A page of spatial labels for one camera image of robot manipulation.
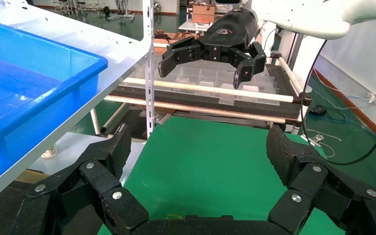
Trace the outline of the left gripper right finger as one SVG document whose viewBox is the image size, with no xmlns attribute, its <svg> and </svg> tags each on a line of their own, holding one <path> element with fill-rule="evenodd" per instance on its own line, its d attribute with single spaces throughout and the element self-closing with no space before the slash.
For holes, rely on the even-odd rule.
<svg viewBox="0 0 376 235">
<path fill-rule="evenodd" d="M 269 222 L 297 235 L 318 209 L 348 235 L 376 235 L 376 188 L 334 168 L 314 147 L 290 140 L 278 126 L 268 132 L 266 152 L 287 188 Z"/>
</svg>

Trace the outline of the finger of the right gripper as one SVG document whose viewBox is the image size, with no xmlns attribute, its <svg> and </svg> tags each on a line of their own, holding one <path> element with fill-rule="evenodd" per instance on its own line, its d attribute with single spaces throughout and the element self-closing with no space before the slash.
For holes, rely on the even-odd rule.
<svg viewBox="0 0 376 235">
<path fill-rule="evenodd" d="M 264 71 L 266 54 L 258 42 L 252 42 L 243 50 L 230 48 L 229 64 L 236 68 L 233 87 L 238 89 L 242 82 L 250 82 L 254 75 Z"/>
<path fill-rule="evenodd" d="M 158 65 L 159 76 L 166 77 L 177 65 L 201 60 L 203 49 L 203 45 L 193 36 L 169 44 Z"/>
</svg>

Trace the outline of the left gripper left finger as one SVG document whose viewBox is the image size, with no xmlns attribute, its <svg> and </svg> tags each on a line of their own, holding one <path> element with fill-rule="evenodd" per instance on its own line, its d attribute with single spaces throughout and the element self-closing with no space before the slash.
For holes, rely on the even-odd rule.
<svg viewBox="0 0 376 235">
<path fill-rule="evenodd" d="M 133 233 L 149 214 L 120 182 L 130 152 L 131 131 L 123 123 L 111 138 L 90 144 L 72 165 L 32 185 L 10 233 L 60 235 L 89 205 L 110 233 Z"/>
</svg>

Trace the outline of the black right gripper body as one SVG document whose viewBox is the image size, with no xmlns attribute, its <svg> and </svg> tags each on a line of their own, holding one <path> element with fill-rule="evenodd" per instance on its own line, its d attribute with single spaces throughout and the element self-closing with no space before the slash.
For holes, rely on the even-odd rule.
<svg viewBox="0 0 376 235">
<path fill-rule="evenodd" d="M 200 37 L 201 59 L 214 62 L 251 59 L 246 52 L 257 30 L 257 17 L 251 10 L 240 8 L 229 11 Z"/>
</svg>

